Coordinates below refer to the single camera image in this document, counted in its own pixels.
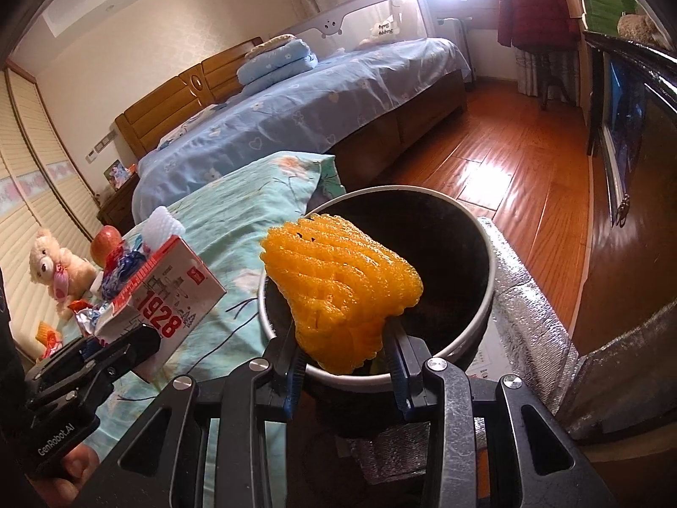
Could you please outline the person's left hand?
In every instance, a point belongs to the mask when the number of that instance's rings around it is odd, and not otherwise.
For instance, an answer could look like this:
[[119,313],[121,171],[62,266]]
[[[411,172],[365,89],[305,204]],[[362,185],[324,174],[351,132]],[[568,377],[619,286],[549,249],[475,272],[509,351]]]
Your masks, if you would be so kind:
[[66,478],[30,479],[30,483],[48,507],[70,507],[99,466],[93,448],[80,444],[62,460]]

